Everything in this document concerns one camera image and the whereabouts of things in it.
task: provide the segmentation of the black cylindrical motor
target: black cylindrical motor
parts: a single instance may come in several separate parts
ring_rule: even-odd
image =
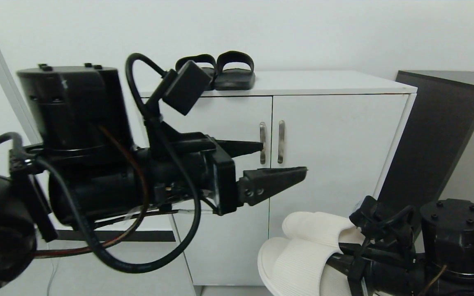
[[[133,146],[115,68],[41,64],[17,75],[47,155],[77,157],[80,164],[116,161],[122,156],[98,125],[124,147]]]
[[[427,264],[446,271],[474,275],[474,203],[441,200],[420,208]]]

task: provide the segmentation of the cabinet door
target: cabinet door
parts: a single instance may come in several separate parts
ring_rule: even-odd
[[[201,131],[216,139],[260,141],[260,123],[266,124],[267,157],[260,153],[236,157],[237,178],[243,170],[270,167],[272,97],[203,97],[188,116],[162,105],[164,120],[180,132]],[[258,251],[268,238],[268,201],[243,206],[222,217],[203,214],[186,260],[195,285],[260,285]],[[192,209],[191,201],[174,208]],[[179,236],[190,230],[193,215],[175,214]]]
[[[281,225],[292,212],[348,217],[359,200],[374,195],[407,99],[401,94],[275,96],[272,167],[307,166],[308,174],[270,199],[269,236],[284,236]]]

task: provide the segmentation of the black stripe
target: black stripe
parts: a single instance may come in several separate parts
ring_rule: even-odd
[[[95,231],[100,241],[116,238],[123,231],[100,230]],[[83,241],[83,236],[78,231],[58,230],[58,239],[64,241]],[[137,231],[124,240],[125,242],[174,242],[173,231]]]

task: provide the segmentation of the white slipper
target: white slipper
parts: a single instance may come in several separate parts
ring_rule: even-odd
[[[271,238],[263,244],[258,254],[258,270],[274,296],[350,296],[346,276],[325,266],[333,253],[340,252],[338,241],[363,241],[363,236],[345,219],[298,212],[283,223],[291,240]]]
[[[320,242],[316,237],[323,238],[330,232],[328,225],[334,224],[337,229],[346,230],[352,228],[348,235],[342,234],[341,242],[361,243],[365,238],[361,232],[357,231],[352,222],[345,217],[322,212],[293,212],[286,216],[282,229],[287,238],[304,238],[311,241]]]

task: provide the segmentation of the white cabinet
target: white cabinet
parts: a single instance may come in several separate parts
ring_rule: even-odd
[[[164,120],[179,132],[203,131],[220,140],[260,141],[259,126],[271,131],[272,97],[203,97],[187,117],[162,104]],[[270,167],[260,163],[259,153],[236,157],[237,178],[243,170]],[[192,202],[174,208],[193,208]],[[177,230],[185,237],[193,215],[175,214]],[[268,202],[244,206],[237,212],[219,217],[203,214],[196,236],[185,251],[193,283],[196,285],[260,285],[256,256],[268,238]]]
[[[222,140],[259,141],[265,122],[265,164],[259,153],[237,157],[237,177],[260,167],[309,168],[302,183],[269,201],[223,217],[202,216],[185,252],[195,285],[262,285],[258,251],[269,236],[283,235],[288,214],[308,210],[347,217],[364,196],[377,197],[416,95],[412,86],[352,71],[272,71],[256,77],[252,90],[205,92],[186,117],[162,104],[164,119],[178,131]],[[192,216],[174,218],[180,240]]]
[[[374,195],[408,94],[275,96],[272,167],[307,166],[307,178],[270,199],[270,237],[298,210],[348,217]],[[284,143],[280,143],[280,122]],[[279,146],[284,145],[281,157]]]

